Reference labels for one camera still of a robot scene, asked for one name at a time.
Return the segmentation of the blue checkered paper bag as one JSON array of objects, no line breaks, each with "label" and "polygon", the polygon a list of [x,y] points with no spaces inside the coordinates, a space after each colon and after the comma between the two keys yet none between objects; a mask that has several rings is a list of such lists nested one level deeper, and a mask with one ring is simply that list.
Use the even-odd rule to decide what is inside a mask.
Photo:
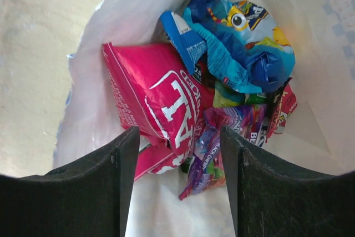
[{"label": "blue checkered paper bag", "polygon": [[[354,172],[354,0],[250,0],[266,8],[296,55],[291,87],[298,106],[282,134],[262,149],[300,167],[339,176]],[[73,85],[53,156],[68,164],[122,133],[102,45],[141,44],[163,35],[167,10],[188,0],[104,0],[74,58]],[[127,236],[235,236],[226,187],[178,199],[178,169],[135,182]]]}]

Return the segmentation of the pink snack packet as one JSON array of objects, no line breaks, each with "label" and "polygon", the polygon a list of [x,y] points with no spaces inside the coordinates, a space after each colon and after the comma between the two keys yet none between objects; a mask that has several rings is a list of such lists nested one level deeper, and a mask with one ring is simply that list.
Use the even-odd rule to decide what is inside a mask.
[{"label": "pink snack packet", "polygon": [[135,179],[179,167],[204,129],[203,112],[214,91],[187,72],[168,43],[105,43],[103,56],[121,126],[137,126],[149,142],[139,153]]}]

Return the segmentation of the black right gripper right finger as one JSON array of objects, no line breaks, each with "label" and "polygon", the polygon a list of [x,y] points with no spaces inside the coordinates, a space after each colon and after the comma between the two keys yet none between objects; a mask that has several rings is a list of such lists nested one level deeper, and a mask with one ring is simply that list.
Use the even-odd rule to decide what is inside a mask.
[{"label": "black right gripper right finger", "polygon": [[324,174],[220,132],[236,236],[353,236],[354,172]]}]

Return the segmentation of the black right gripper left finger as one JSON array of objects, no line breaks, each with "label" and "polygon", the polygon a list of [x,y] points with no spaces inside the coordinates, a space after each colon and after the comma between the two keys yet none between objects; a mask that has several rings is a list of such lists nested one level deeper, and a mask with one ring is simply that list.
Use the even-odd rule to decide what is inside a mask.
[{"label": "black right gripper left finger", "polygon": [[124,236],[139,144],[132,127],[45,175],[2,175],[1,235]]}]

